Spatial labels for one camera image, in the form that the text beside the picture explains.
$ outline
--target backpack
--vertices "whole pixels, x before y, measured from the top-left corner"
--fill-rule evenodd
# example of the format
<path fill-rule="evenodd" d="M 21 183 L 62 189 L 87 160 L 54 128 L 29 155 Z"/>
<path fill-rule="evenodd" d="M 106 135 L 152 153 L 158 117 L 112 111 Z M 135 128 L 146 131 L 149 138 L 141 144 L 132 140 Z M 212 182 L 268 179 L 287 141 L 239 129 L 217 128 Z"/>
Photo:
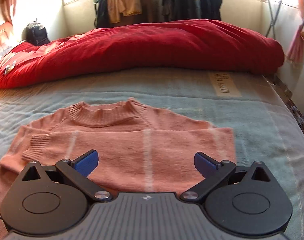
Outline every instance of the backpack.
<path fill-rule="evenodd" d="M 45 27 L 37 22 L 37 18 L 26 26 L 26 41 L 34 46 L 50 43 Z"/>

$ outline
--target sweater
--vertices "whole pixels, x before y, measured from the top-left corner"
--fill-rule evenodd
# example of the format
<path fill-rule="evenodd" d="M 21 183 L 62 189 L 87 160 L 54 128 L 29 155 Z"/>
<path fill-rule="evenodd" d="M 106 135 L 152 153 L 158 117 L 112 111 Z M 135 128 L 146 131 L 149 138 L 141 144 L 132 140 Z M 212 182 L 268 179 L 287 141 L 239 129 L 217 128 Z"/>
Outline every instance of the sweater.
<path fill-rule="evenodd" d="M 194 154 L 236 161 L 233 131 L 167 109 L 126 102 L 91 106 L 85 102 L 21 126 L 0 160 L 0 204 L 30 160 L 54 165 L 95 149 L 99 165 L 90 180 L 116 194 L 177 192 L 200 182 Z M 6 229 L 0 221 L 0 238 Z"/>

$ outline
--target red comforter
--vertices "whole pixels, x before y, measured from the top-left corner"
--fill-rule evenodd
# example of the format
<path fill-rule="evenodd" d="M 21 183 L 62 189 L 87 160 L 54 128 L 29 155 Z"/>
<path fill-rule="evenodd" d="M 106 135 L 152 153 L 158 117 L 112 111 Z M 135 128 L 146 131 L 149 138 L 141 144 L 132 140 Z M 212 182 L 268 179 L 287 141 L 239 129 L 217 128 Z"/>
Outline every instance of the red comforter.
<path fill-rule="evenodd" d="M 139 24 L 91 30 L 41 47 L 23 42 L 0 62 L 0 89 L 141 66 L 268 74 L 283 61 L 277 41 L 224 22 Z"/>

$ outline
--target ribbed collar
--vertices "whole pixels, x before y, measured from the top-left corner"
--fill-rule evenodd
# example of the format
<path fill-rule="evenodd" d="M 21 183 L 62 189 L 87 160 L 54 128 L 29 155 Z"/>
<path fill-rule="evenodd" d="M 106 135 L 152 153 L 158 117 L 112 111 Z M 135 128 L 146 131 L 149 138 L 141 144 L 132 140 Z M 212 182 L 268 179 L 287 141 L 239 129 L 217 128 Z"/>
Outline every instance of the ribbed collar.
<path fill-rule="evenodd" d="M 68 115 L 71 120 L 82 126 L 104 127 L 141 116 L 146 108 L 146 105 L 141 104 L 134 98 L 99 106 L 79 102 L 68 107 Z"/>

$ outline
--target bed sheet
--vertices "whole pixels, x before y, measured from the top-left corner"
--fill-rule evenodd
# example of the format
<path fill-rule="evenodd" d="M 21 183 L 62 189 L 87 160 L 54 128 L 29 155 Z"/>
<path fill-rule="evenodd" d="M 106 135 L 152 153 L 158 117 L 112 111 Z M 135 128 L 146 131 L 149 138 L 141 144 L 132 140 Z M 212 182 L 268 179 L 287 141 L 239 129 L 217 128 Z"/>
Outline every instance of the bed sheet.
<path fill-rule="evenodd" d="M 79 101 L 110 104 L 134 97 L 218 127 L 232 127 L 237 164 L 266 163 L 293 204 L 286 234 L 293 240 L 304 239 L 304 136 L 262 76 L 229 76 L 235 85 L 229 96 L 223 83 L 213 85 L 215 73 L 174 68 L 136 68 L 0 90 L 0 158 L 21 125 L 58 108 Z"/>

